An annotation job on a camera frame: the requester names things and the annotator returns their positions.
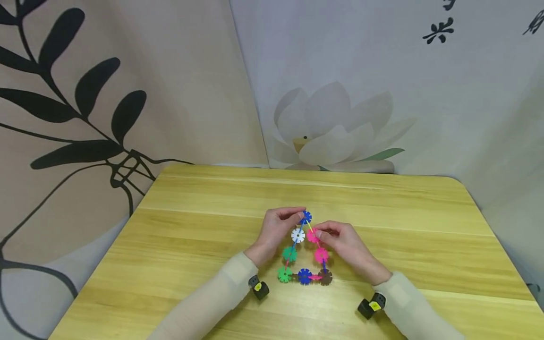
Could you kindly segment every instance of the wooden table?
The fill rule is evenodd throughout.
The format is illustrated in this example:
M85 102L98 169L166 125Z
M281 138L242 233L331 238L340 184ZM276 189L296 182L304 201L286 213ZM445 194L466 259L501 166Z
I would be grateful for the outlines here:
M268 208L301 205L314 222L352 223L467 338L544 339L542 311L458 181L198 165L163 171L50 339L145 339L255 240ZM403 338L383 313L356 312L373 291L339 257L330 286L306 287L277 280L280 251L259 272L269 296L249 294L209 338ZM294 268L311 258L300 251Z

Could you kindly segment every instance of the beige sleeve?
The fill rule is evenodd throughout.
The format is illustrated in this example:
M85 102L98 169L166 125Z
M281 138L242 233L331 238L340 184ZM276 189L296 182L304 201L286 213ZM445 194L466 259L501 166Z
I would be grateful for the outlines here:
M423 294L404 274L394 272L387 281L374 287L385 296L384 311L409 340L458 340L463 334L432 309Z
M183 299L151 333L148 340L201 339L249 292L257 267L236 254L208 282Z

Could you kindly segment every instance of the wrist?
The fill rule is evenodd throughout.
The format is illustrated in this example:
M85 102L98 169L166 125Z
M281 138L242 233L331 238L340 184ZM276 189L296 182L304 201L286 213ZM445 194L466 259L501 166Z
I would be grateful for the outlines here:
M359 268L359 274L363 276L372 286L377 286L388 281L393 273L387 269L374 256L366 257Z
M244 254L260 268L266 261L274 255L274 249L267 244L255 242L244 251Z

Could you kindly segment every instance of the lotus flower print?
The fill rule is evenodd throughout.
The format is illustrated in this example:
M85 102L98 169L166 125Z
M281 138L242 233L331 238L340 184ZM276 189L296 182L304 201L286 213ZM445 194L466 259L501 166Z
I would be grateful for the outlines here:
M265 135L273 168L350 172L394 171L388 149L416 119L388 124L393 97L384 92L351 107L344 86L334 82L310 98L301 88L287 92L276 106L274 127Z

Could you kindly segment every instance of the plastic building toy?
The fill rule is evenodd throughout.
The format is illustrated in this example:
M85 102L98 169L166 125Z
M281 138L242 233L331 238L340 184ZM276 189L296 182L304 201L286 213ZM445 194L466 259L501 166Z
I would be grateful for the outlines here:
M278 269L277 278L280 282L287 283L289 281L298 281L301 285L307 286L311 282L319 282L322 286L328 286L332 282L332 273L327 269L326 263L329 259L329 253L327 250L319 244L319 239L316 236L315 231L312 229L310 222L312 221L312 214L308 211L304 211L304 217L300 220L300 227L295 228L291 233L291 239L293 240L293 245L287 247L282 252L282 257L285 260L285 266ZM307 224L310 228L306 233L302 230L302 227ZM317 250L314 252L314 258L317 263L323 266L319 274L315 275L309 269L302 268L297 274L294 274L293 271L288 267L289 264L292 264L296 261L297 251L296 245L302 243L304 239L307 239L311 243L317 244Z

